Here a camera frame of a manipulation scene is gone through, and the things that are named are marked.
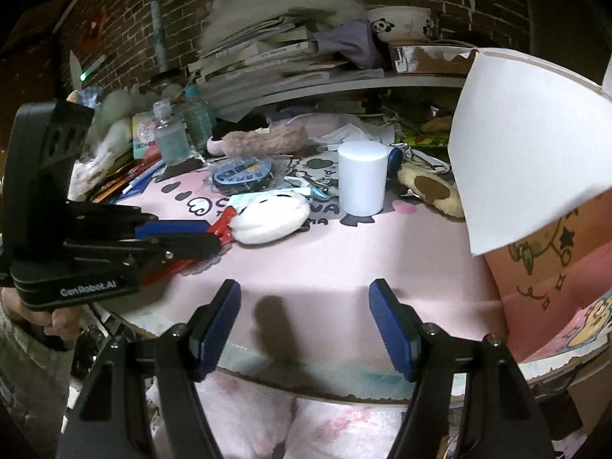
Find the person left hand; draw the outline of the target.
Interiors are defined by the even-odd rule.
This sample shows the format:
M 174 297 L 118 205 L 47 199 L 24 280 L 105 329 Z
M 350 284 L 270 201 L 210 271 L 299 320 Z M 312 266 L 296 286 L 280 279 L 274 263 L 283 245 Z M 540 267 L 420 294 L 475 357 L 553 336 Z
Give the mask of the person left hand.
M 59 337 L 63 341 L 75 340 L 81 333 L 83 309 L 80 306 L 52 312 L 32 311 L 13 288 L 1 289 L 1 304 L 6 316 L 18 326 L 41 329 L 44 335 Z

